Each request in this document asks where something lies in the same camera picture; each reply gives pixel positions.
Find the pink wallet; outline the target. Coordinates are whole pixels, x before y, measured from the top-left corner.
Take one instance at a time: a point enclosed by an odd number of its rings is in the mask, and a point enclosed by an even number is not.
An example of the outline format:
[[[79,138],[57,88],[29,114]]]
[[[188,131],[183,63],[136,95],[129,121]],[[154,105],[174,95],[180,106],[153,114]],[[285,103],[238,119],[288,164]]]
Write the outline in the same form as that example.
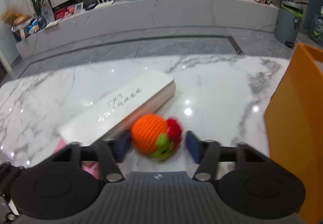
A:
[[[60,151],[62,148],[66,146],[65,141],[60,138],[55,150],[53,153],[56,153]],[[101,179],[100,171],[99,171],[99,163],[96,161],[83,161],[82,160],[82,169],[88,173],[90,173],[92,176],[94,176],[96,179]]]

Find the white glasses case box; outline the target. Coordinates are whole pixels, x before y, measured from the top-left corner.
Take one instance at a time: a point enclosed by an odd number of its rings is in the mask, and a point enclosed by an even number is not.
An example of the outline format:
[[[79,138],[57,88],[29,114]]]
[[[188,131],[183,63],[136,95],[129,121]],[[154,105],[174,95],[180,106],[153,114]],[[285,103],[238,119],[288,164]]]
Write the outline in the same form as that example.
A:
[[[175,79],[147,70],[59,128],[67,144],[90,146],[99,139],[114,139],[140,117],[159,109],[174,95]]]

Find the orange crochet ball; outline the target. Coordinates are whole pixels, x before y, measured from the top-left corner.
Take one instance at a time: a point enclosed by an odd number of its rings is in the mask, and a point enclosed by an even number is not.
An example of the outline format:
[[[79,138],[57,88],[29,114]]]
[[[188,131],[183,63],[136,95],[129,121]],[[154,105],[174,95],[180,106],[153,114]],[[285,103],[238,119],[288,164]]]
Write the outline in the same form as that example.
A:
[[[139,152],[156,160],[165,160],[179,148],[183,129],[175,118],[148,114],[136,120],[130,132]]]

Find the orange storage box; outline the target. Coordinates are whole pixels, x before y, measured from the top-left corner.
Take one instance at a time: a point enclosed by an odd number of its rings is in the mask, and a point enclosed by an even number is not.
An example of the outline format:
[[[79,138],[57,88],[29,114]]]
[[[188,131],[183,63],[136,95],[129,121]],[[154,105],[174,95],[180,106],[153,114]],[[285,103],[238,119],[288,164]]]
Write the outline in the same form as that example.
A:
[[[264,114],[272,160],[296,175],[306,223],[322,221],[322,50],[298,43]]]

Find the potted plant in vase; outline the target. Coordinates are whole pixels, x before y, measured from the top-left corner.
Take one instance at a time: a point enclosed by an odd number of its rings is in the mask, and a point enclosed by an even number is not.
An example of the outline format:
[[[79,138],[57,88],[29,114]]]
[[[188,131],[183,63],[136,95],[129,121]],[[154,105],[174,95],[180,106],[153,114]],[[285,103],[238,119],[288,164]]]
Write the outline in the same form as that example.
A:
[[[31,0],[35,12],[35,20],[40,30],[46,28],[48,23],[55,20],[50,0]]]

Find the grey trash bin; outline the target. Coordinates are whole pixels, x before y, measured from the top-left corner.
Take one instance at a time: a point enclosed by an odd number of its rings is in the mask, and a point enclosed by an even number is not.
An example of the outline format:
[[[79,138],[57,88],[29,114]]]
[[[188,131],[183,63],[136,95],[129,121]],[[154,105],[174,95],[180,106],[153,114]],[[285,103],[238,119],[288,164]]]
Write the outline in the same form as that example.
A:
[[[293,48],[303,18],[303,7],[299,4],[282,1],[279,8],[275,38],[289,48]]]

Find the water jug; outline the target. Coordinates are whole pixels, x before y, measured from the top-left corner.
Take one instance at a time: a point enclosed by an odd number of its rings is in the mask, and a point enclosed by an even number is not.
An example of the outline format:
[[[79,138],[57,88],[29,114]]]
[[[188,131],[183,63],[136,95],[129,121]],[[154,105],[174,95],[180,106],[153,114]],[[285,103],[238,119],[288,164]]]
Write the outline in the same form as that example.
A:
[[[310,31],[311,39],[318,45],[323,44],[323,6],[321,6],[320,14],[313,17]]]

